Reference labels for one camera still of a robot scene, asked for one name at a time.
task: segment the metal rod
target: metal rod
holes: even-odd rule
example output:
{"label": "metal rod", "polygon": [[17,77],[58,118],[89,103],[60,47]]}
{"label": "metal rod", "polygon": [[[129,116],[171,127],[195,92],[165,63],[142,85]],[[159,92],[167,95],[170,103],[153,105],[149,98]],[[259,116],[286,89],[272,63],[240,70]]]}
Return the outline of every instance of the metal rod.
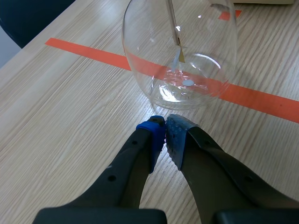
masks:
{"label": "metal rod", "polygon": [[179,41],[179,38],[178,38],[178,31],[176,29],[177,23],[176,23],[176,18],[174,16],[174,9],[173,9],[172,0],[166,0],[166,5],[167,5],[169,21],[170,21],[170,24],[171,24],[171,31],[172,31],[172,35],[173,35],[173,40],[174,40],[176,45],[180,45],[180,41]]}

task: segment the black plastic arm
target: black plastic arm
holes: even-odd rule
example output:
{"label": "black plastic arm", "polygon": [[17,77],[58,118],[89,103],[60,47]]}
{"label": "black plastic arm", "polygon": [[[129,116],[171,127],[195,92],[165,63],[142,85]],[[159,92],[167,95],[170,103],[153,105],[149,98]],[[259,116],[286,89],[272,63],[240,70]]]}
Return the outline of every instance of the black plastic arm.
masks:
{"label": "black plastic arm", "polygon": [[150,173],[151,137],[148,130],[134,131],[94,184],[66,206],[139,208]]}
{"label": "black plastic arm", "polygon": [[299,208],[299,202],[275,190],[225,153],[196,124],[173,114],[166,124],[168,151],[191,188],[202,224],[210,223],[213,216],[223,210],[230,210],[230,214],[238,214],[235,209],[250,210],[254,215],[262,213],[256,209]]}
{"label": "black plastic arm", "polygon": [[140,210],[142,190],[162,150],[165,120],[153,116],[131,134],[112,163],[74,201],[39,211],[34,224],[166,224],[160,210]]}

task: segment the wooden table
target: wooden table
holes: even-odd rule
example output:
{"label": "wooden table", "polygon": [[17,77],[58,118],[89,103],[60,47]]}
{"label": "wooden table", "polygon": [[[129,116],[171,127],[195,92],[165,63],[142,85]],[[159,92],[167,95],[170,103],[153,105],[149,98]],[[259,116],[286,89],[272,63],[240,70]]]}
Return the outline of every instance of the wooden table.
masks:
{"label": "wooden table", "polygon": [[[179,113],[200,124],[226,152],[299,200],[297,123],[221,99],[190,111],[152,107],[130,71],[45,45],[53,37],[124,55],[128,2],[76,1],[0,70],[0,223],[31,223],[41,208],[78,197],[153,114]],[[299,1],[235,7],[242,10],[235,84],[299,100]],[[200,222],[165,149],[141,207],[164,210],[170,224]]]}

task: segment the black chair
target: black chair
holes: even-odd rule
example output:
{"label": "black chair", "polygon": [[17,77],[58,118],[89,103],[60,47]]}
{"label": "black chair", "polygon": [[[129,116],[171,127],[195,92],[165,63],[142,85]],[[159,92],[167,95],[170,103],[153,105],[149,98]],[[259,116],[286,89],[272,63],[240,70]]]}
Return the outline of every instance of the black chair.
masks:
{"label": "black chair", "polygon": [[0,0],[0,26],[21,48],[75,0]]}

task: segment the clear glass sphere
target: clear glass sphere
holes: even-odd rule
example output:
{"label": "clear glass sphere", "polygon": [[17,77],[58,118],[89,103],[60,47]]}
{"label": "clear glass sphere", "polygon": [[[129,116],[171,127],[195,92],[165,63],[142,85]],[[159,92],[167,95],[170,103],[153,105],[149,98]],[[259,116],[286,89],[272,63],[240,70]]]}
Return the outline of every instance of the clear glass sphere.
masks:
{"label": "clear glass sphere", "polygon": [[228,0],[131,0],[122,29],[131,70],[154,104],[205,105],[235,76],[235,9]]}

